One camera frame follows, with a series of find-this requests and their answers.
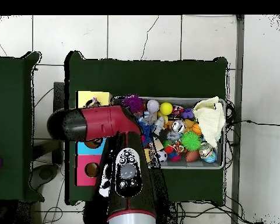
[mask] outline gray plastic bin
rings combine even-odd
[[[157,100],[160,104],[163,102],[169,102],[172,105],[178,105],[184,108],[194,107],[196,103],[200,102],[201,100],[207,100],[208,98],[165,98],[165,97],[142,97],[144,101],[148,100]],[[226,118],[226,106],[225,101],[219,99],[219,102],[223,106],[224,116]],[[178,162],[172,162],[168,160],[166,162],[161,162],[163,169],[221,169],[224,166],[225,162],[225,126],[222,129],[221,138],[218,142],[217,152],[217,161],[214,163],[207,163],[204,160],[198,158],[195,162],[186,162],[185,156],[181,158]]]

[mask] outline yellow block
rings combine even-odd
[[[78,91],[78,107],[83,107],[86,102],[96,97],[101,106],[108,106],[112,95],[109,92]]]

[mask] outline green table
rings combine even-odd
[[[32,71],[40,54],[0,57],[0,200],[42,201],[29,187],[32,144]]]
[[[110,92],[113,96],[137,93],[150,97],[225,99],[227,60],[118,61],[83,59],[70,52],[65,60],[65,95],[75,107],[77,90]],[[69,148],[69,180],[65,188],[70,203],[89,201],[91,187],[74,185],[74,143]],[[167,170],[164,176],[170,201],[214,200],[223,205],[223,169]]]

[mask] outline orange ball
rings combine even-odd
[[[192,126],[192,132],[194,132],[195,134],[197,134],[198,136],[201,136],[202,132],[201,132],[201,129],[199,127],[199,125],[197,123],[195,123],[193,126]]]

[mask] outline toy figurine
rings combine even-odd
[[[176,120],[175,122],[173,122],[172,124],[172,130],[178,133],[184,133],[184,131],[186,130],[187,126],[184,123],[183,120]]]
[[[199,148],[199,155],[202,159],[209,158],[212,155],[212,146],[207,142],[203,142]]]
[[[97,101],[96,97],[92,98],[91,100],[87,101],[83,108],[89,107],[99,107],[100,103]]]
[[[159,117],[155,122],[155,134],[160,135],[160,131],[164,129],[165,119],[163,117]]]

